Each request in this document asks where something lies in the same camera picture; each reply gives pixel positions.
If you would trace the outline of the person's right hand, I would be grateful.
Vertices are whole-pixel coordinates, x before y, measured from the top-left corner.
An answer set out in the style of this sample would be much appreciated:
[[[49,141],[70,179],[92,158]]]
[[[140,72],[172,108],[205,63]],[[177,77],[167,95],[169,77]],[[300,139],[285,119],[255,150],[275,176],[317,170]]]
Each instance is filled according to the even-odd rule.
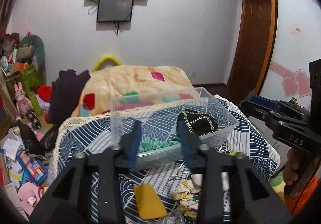
[[[296,170],[300,165],[300,156],[295,149],[290,149],[287,154],[287,162],[284,165],[283,180],[287,185],[292,185],[297,180]]]

